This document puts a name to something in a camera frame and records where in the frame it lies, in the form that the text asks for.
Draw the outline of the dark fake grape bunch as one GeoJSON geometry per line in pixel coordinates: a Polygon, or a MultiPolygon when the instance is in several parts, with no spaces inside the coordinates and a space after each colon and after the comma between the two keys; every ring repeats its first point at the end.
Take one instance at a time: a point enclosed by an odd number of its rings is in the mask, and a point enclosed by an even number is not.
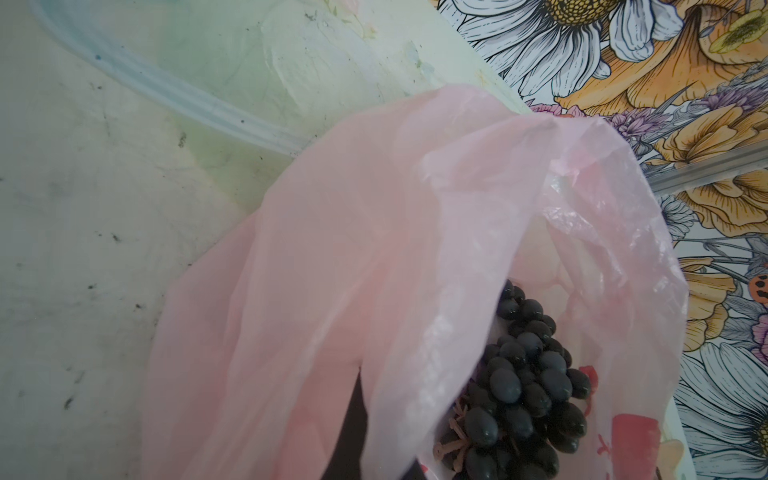
{"type": "Polygon", "coordinates": [[[578,401],[594,383],[574,368],[541,303],[506,281],[496,306],[500,333],[446,416],[433,456],[453,479],[555,479],[588,424],[578,401]]]}

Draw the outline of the pink plastic bag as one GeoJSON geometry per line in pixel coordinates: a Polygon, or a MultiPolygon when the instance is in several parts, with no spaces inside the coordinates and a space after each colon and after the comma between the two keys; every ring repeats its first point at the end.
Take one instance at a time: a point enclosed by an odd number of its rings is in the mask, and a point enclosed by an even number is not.
{"type": "Polygon", "coordinates": [[[598,118],[446,86],[337,124],[166,296],[145,479],[318,479],[355,388],[365,479],[398,479],[479,361],[507,279],[596,375],[565,479],[651,479],[688,287],[635,156],[598,118]]]}

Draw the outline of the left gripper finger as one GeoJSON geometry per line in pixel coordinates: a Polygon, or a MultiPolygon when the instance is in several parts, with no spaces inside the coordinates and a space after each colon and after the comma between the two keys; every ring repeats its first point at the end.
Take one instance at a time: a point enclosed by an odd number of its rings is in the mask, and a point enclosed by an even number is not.
{"type": "Polygon", "coordinates": [[[358,377],[342,424],[341,432],[323,480],[361,480],[361,463],[368,414],[364,405],[361,378],[358,377]]]}

